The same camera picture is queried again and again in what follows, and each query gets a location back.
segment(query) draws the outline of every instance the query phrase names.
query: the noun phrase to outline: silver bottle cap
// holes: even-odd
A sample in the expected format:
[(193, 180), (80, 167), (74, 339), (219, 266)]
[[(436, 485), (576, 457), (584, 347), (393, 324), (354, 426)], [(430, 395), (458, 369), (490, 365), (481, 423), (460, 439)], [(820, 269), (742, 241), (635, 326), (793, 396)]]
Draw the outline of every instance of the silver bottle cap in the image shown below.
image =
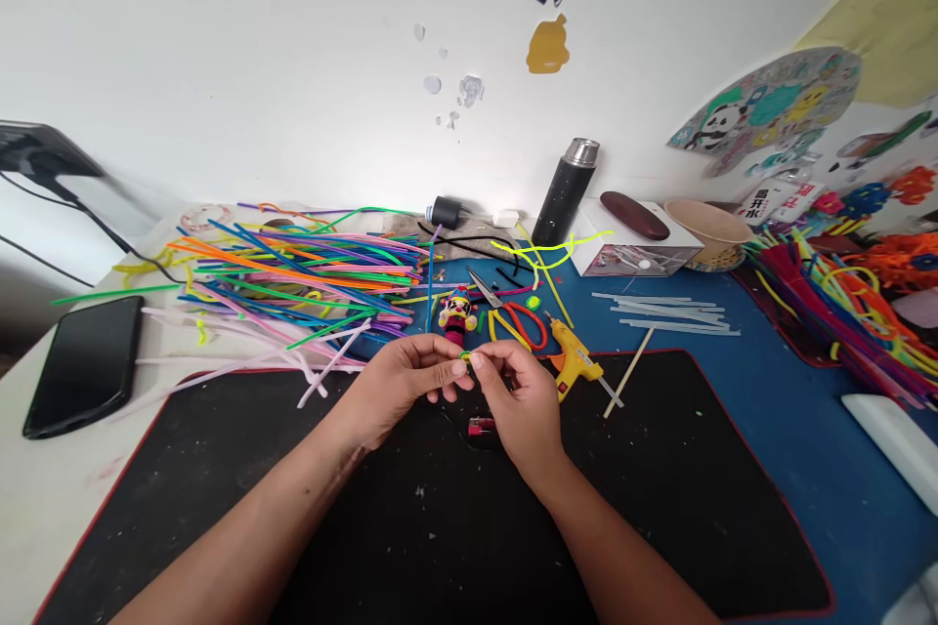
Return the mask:
[(596, 157), (599, 155), (599, 142), (576, 137), (564, 154), (564, 161), (574, 166), (593, 168), (596, 166)]

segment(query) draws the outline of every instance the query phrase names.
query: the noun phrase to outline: small doll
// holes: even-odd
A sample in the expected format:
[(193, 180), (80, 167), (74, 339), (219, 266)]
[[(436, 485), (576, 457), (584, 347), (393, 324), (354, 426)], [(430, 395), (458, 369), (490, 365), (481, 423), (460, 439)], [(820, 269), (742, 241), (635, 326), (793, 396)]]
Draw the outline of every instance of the small doll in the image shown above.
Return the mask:
[(452, 292), (440, 311), (439, 323), (446, 331), (444, 336), (462, 349), (465, 349), (463, 341), (466, 332), (474, 331), (478, 323), (470, 311), (472, 311), (472, 304), (469, 302), (469, 291), (463, 286), (459, 286)]

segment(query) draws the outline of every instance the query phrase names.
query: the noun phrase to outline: scissors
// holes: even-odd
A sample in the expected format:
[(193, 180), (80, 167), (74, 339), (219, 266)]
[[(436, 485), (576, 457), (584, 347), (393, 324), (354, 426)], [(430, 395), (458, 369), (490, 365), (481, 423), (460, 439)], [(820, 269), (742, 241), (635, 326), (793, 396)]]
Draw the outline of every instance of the scissors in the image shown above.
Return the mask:
[[(472, 269), (466, 267), (466, 272), (479, 287), (479, 292), (485, 296), (486, 300), (489, 301), (491, 305), (491, 314), (489, 315), (489, 335), (491, 336), (491, 340), (493, 342), (497, 341), (497, 338), (495, 337), (495, 321), (498, 320), (501, 323), (501, 326), (508, 330), (512, 337), (521, 342), (522, 346), (529, 352), (532, 350), (539, 351), (547, 346), (547, 330), (544, 328), (543, 322), (537, 319), (537, 315), (535, 315), (527, 308), (522, 308), (517, 303), (506, 303), (505, 301), (500, 300), (494, 293), (491, 292), (491, 288), (486, 286), (482, 279), (479, 278)], [(502, 317), (501, 312), (499, 312), (500, 310), (505, 310), (509, 315), (511, 315), (511, 321), (515, 323), (514, 327), (505, 321), (505, 318)], [(525, 328), (522, 327), (521, 320), (518, 318), (518, 315), (515, 311), (518, 313), (524, 313), (534, 321), (534, 324), (537, 325), (537, 329), (540, 330), (540, 342), (538, 344), (535, 344), (531, 337), (528, 336), (528, 333), (525, 332)]]

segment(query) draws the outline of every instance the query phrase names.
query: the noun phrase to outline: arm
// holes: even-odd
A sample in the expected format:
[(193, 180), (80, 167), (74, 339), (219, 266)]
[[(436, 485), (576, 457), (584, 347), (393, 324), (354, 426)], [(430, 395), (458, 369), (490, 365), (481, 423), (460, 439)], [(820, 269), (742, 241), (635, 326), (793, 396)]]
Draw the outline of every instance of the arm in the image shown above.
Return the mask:
[(270, 616), (293, 567), (362, 458), (413, 402), (471, 386), (461, 349), (438, 335), (392, 342), (335, 407), (215, 526), (111, 621), (230, 625)]
[[(473, 352), (471, 362), (505, 451), (557, 523), (600, 621), (719, 623), (567, 457), (556, 384), (537, 360), (517, 342), (492, 342)], [(513, 393), (499, 369), (511, 378)]]

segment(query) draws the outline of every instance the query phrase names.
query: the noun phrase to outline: smartphone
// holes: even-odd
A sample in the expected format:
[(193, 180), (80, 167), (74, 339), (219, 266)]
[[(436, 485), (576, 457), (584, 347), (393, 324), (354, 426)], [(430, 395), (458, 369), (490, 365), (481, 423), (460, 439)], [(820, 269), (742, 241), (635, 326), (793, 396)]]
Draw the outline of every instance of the smartphone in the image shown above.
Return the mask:
[(143, 296), (121, 298), (60, 321), (22, 434), (64, 435), (107, 417), (133, 393)]

